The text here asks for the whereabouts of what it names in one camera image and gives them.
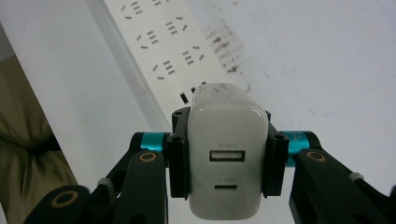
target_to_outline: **power strip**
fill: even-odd
[[[230,83],[183,0],[105,0],[171,124],[202,83]]]

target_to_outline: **usb-a port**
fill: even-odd
[[[212,150],[209,156],[210,161],[244,161],[245,151],[220,151]]]

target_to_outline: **white surface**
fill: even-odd
[[[184,0],[105,3],[170,125],[201,83],[230,83]]]
[[[272,112],[279,130],[313,131],[335,158],[389,194],[396,184],[395,1],[188,6],[230,78]],[[0,0],[0,22],[80,184],[92,188],[134,132],[168,131],[100,2]],[[255,217],[233,223],[292,223],[292,172],[282,197],[262,199]],[[170,200],[169,210],[171,223],[211,223],[181,200]]]

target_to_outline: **power adapter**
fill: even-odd
[[[260,206],[266,112],[233,84],[199,86],[188,120],[191,211],[240,220]]]

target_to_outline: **usb-c port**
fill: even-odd
[[[237,189],[236,185],[215,185],[215,189]]]

